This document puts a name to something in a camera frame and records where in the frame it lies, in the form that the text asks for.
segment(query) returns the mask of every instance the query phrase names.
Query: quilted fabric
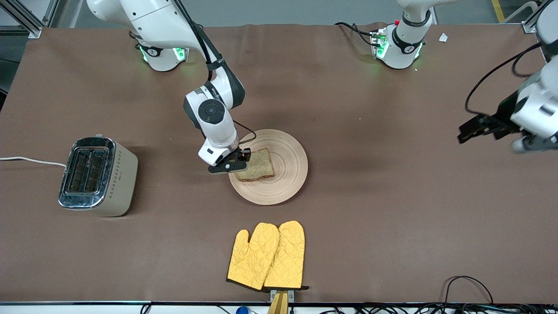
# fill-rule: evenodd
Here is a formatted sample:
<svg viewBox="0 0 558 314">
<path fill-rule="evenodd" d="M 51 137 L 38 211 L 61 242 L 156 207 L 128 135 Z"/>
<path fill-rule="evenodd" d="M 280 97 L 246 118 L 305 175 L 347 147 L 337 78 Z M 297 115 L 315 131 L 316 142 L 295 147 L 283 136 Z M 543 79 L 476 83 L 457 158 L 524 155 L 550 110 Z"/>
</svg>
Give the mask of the quilted fabric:
<svg viewBox="0 0 558 314">
<path fill-rule="evenodd" d="M 279 233 L 279 246 L 264 286 L 300 289 L 304 264 L 304 229 L 298 221 L 289 221 L 279 227 Z"/>
<path fill-rule="evenodd" d="M 248 241 L 248 230 L 234 240 L 227 281 L 261 290 L 279 245 L 279 230 L 271 223 L 259 223 Z"/>
</svg>

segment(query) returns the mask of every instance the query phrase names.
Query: wooden plate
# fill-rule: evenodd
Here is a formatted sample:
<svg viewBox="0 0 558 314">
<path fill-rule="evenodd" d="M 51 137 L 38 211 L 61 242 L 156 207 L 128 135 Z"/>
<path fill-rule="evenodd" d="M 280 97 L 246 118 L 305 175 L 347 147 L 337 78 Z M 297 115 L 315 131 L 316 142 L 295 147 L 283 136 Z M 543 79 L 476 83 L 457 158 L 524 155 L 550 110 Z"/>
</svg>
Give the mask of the wooden plate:
<svg viewBox="0 0 558 314">
<path fill-rule="evenodd" d="M 229 173 L 233 188 L 245 199 L 259 205 L 279 204 L 300 190 L 308 174 L 308 158 L 302 145 L 289 134 L 279 130 L 256 131 L 255 140 L 241 145 L 252 151 L 267 148 L 275 176 L 254 182 L 242 182 Z M 241 141 L 250 139 L 248 134 Z"/>
</svg>

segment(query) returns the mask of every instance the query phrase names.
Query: silver toaster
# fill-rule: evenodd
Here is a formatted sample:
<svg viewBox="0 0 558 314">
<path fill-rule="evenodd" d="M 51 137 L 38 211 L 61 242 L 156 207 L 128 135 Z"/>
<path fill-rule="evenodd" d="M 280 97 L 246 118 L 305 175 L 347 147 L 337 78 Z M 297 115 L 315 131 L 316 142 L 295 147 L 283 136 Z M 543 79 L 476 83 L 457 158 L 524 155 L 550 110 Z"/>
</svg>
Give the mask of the silver toaster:
<svg viewBox="0 0 558 314">
<path fill-rule="evenodd" d="M 80 139 L 68 157 L 58 202 L 69 210 L 121 216 L 132 201 L 137 167 L 137 157 L 108 137 Z"/>
</svg>

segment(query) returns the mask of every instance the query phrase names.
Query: brown table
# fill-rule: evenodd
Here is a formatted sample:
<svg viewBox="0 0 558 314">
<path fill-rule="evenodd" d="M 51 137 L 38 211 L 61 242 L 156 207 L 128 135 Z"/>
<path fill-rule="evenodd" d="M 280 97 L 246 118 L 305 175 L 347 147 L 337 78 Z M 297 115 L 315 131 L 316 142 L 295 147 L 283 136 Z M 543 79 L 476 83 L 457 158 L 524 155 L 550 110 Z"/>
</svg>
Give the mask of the brown table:
<svg viewBox="0 0 558 314">
<path fill-rule="evenodd" d="M 302 190 L 273 207 L 196 156 L 203 138 L 182 102 L 205 80 L 200 56 L 157 73 L 126 33 L 45 29 L 27 44 L 0 114 L 2 156 L 65 162 L 77 139 L 102 133 L 139 170 L 129 214 L 97 218 L 58 205 L 62 168 L 0 163 L 1 300 L 267 299 L 225 281 L 234 235 L 298 220 L 311 287 L 298 301 L 439 301 L 461 274 L 496 302 L 556 301 L 558 154 L 514 155 L 512 136 L 455 138 L 471 87 L 535 42 L 519 26 L 433 26 L 407 70 L 336 26 L 208 28 L 246 87 L 234 118 L 288 132 L 308 154 Z M 542 65 L 535 51 L 520 71 Z M 495 73 L 472 107 L 494 112 L 520 82 Z M 486 298 L 463 281 L 450 300 Z"/>
</svg>

